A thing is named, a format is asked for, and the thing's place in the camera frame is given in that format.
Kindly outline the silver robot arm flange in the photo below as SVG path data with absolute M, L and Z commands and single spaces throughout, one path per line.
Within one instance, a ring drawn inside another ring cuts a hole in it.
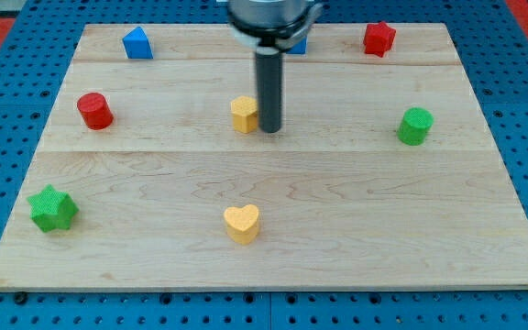
M 305 39 L 323 5 L 307 0 L 229 0 L 228 24 L 236 40 L 256 53 L 286 52 Z

